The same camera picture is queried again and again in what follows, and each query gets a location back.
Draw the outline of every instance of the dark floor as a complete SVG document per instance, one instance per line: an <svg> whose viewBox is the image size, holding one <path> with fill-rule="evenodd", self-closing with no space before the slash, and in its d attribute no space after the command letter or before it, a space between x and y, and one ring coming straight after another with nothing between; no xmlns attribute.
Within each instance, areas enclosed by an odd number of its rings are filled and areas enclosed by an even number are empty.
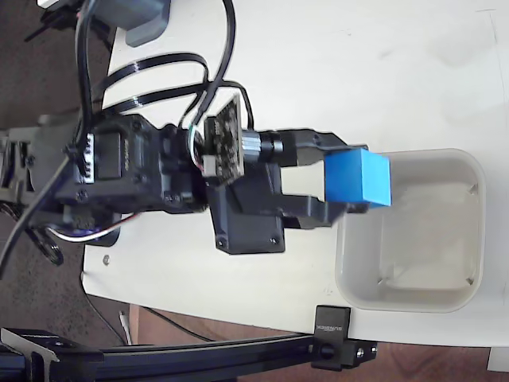
<svg viewBox="0 0 509 382"><path fill-rule="evenodd" d="M0 0L0 129L30 126L41 114L78 104L73 32L50 30L23 42L39 26L41 13L36 0ZM98 79L107 71L109 54L95 38L89 51L92 78ZM0 216L0 244L13 226ZM63 249L65 263L54 267L29 240L20 240L0 282L0 327L46 329L85 345L117 345L80 291L83 246ZM121 330L118 311L126 306L92 300Z"/></svg>

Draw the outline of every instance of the table surface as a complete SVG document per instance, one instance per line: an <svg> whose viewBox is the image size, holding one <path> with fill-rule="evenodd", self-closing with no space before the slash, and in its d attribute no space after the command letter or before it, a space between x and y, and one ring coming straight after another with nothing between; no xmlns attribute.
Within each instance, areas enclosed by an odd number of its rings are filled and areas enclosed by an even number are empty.
<svg viewBox="0 0 509 382"><path fill-rule="evenodd" d="M487 179L484 277L451 314L352 311L350 337L431 345L509 346L509 2L503 0L236 0L226 77L249 91L258 130L311 127L374 151L455 147ZM169 28L132 49L117 33L111 70L161 53L203 55L215 72L225 17L219 0L175 0ZM106 106L200 80L175 64L115 85ZM231 97L220 91L213 114ZM176 122L189 99L139 112ZM283 171L285 192L323 195L321 164ZM228 256L208 212L143 214L112 248L87 246L89 294L226 322L312 333L315 306L348 306L335 282L337 230L286 230L286 252ZM102 258L110 256L104 266Z"/></svg>

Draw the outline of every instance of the white plastic bin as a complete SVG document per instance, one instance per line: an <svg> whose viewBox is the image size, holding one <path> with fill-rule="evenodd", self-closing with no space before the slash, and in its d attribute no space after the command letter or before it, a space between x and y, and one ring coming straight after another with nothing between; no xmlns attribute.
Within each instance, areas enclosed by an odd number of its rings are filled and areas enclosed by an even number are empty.
<svg viewBox="0 0 509 382"><path fill-rule="evenodd" d="M337 286L360 309L460 309L483 273L482 169L456 149L387 156L393 205L340 222Z"/></svg>

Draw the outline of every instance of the blue block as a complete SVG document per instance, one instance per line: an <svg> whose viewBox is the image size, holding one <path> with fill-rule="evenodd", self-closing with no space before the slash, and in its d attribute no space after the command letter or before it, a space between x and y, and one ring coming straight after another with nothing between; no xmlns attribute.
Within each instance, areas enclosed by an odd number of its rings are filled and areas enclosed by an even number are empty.
<svg viewBox="0 0 509 382"><path fill-rule="evenodd" d="M325 200L390 205L389 158L356 149L325 157Z"/></svg>

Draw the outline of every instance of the black cable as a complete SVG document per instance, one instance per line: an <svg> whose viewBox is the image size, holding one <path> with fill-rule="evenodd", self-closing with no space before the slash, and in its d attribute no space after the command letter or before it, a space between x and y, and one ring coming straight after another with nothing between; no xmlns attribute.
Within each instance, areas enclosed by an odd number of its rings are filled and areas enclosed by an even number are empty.
<svg viewBox="0 0 509 382"><path fill-rule="evenodd" d="M83 256L81 258L81 274L83 274L84 271L85 271L85 254L83 253ZM83 280L81 278L81 275L80 279L78 280L78 283L80 285L80 289L83 292L85 299L88 302L88 305L92 308L92 310L94 310L94 313L97 314L97 317L99 317L103 324L115 335L115 337L117 337L117 339L122 345L128 346L127 341L124 340L120 333L117 332L117 330L111 325L111 323L101 314L101 312L98 311L98 309L92 303L91 299L88 297L85 287L83 286Z"/></svg>
<svg viewBox="0 0 509 382"><path fill-rule="evenodd" d="M9 203L0 203L0 212L5 213L14 221L18 221L22 214L22 208ZM33 245L48 259L53 265L60 266L64 263L64 254L55 241L51 239L42 228L26 228L25 234L32 240Z"/></svg>
<svg viewBox="0 0 509 382"><path fill-rule="evenodd" d="M166 64L176 64L181 62L194 62L201 65L204 69L204 78L203 82L208 81L208 66L207 61L195 53L169 53L162 54L160 56L149 57L140 61L132 62L120 69L115 70L108 77L102 80L99 84L94 86L94 99L97 96L101 96L106 89L114 84L118 83L120 80L125 79L131 74L139 73L146 69L155 68L157 66L166 65Z"/></svg>
<svg viewBox="0 0 509 382"><path fill-rule="evenodd" d="M49 179L48 183L44 186L44 188L37 194L32 203L28 206L28 208L23 212L20 219L17 221L14 229L9 235L9 239L7 239L6 245L2 250L2 254L0 255L0 280L3 278L6 273L6 266L9 262L10 255L16 245L17 241L21 234L26 230L30 219L32 219L33 214L53 195L56 188L60 185L60 180L64 175L67 175L67 171L70 168L71 161L69 157L65 157L62 161L56 172Z"/></svg>
<svg viewBox="0 0 509 382"><path fill-rule="evenodd" d="M226 43L224 46L223 57L221 58L221 64L219 69L217 70L216 77L214 80L208 85L207 91L205 93L205 97L203 101L200 103L198 107L198 111L196 115L192 119L191 125L196 126L198 122L201 120L201 117L205 114L208 107L212 103L214 96L216 95L217 89L221 85L221 81L224 78L224 74L228 69L228 65L230 64L231 55L233 53L233 46L235 44L235 28L236 28L236 20L235 20L235 9L233 7L233 2L231 0L223 0L224 10L226 11L226 20L227 20L227 35L226 35Z"/></svg>
<svg viewBox="0 0 509 382"><path fill-rule="evenodd" d="M110 105L109 107L103 109L101 111L103 116L115 115L118 113L123 113L124 111L133 110L138 107L144 107L150 105L154 102L159 102L167 99L178 98L182 96L189 96L191 94L199 94L204 89L206 89L208 83L198 83L198 84L190 84L185 86L180 86L178 88L168 88L164 90L159 90L156 92L145 93L141 95L136 95L134 97L130 97L129 99L125 99L120 101L119 103L115 103ZM246 105L247 110L247 129L254 130L255 129L255 119L253 117L253 110L251 108L251 102L249 100L249 95L244 86L235 81L222 80L220 83L220 88L238 88L243 97L244 103Z"/></svg>
<svg viewBox="0 0 509 382"><path fill-rule="evenodd" d="M222 81L220 88L236 88L236 89L240 90L240 94L242 95L242 98L244 99L244 104L246 105L247 129L254 130L255 129L255 117L253 116L253 109L251 108L251 102L249 100L249 96L247 95L246 88L236 81L228 81L228 80Z"/></svg>
<svg viewBox="0 0 509 382"><path fill-rule="evenodd" d="M78 142L74 142L81 153L87 143L87 134L91 131L94 119L92 104L90 74L88 72L88 32L98 0L85 0L76 26L76 66L78 68L78 81L81 102L81 125L77 134Z"/></svg>
<svg viewBox="0 0 509 382"><path fill-rule="evenodd" d="M192 330L189 330L189 329L185 328L184 326L177 324L171 318L167 318L164 314L160 314L159 312L157 312L156 310L154 310L152 308L148 308L146 306L142 306L142 308L145 309L146 311L150 312L151 314L158 316L161 320L168 322L170 325L175 326L177 329L182 330L184 333L189 334L190 336L193 336L193 337L198 338L199 340L202 340L205 342L214 342L214 340L211 340L208 337L202 336L201 334L195 333Z"/></svg>

